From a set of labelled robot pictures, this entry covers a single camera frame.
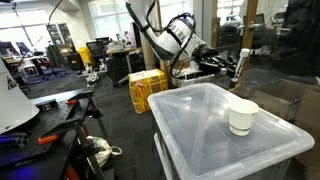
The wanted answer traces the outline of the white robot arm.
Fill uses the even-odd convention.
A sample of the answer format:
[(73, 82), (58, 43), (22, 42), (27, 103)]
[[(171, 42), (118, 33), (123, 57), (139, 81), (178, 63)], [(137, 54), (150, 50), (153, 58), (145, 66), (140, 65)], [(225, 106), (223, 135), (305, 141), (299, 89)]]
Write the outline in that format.
[(222, 59), (212, 46), (197, 36), (197, 22), (190, 13), (174, 16), (162, 29), (153, 27), (150, 14), (155, 4), (155, 0), (126, 0), (125, 7), (156, 56), (163, 61), (172, 61), (169, 69), (171, 77), (179, 79), (182, 76), (182, 70), (174, 71), (182, 55), (195, 62), (201, 73), (220, 73), (230, 78), (240, 76), (239, 62)]

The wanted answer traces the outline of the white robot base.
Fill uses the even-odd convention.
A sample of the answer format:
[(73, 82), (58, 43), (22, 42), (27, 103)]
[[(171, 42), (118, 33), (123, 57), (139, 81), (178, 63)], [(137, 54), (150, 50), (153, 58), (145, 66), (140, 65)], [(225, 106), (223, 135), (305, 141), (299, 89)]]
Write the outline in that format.
[(34, 118), (40, 110), (26, 97), (0, 61), (0, 134)]

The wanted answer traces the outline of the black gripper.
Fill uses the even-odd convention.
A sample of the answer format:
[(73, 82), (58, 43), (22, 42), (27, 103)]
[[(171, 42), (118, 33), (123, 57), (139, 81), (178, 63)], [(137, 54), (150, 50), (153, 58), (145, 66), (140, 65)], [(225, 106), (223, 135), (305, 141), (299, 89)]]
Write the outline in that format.
[(208, 74), (217, 74), (233, 77), (237, 63), (232, 58), (219, 57), (219, 53), (207, 44), (201, 44), (194, 50), (194, 61), (199, 70)]

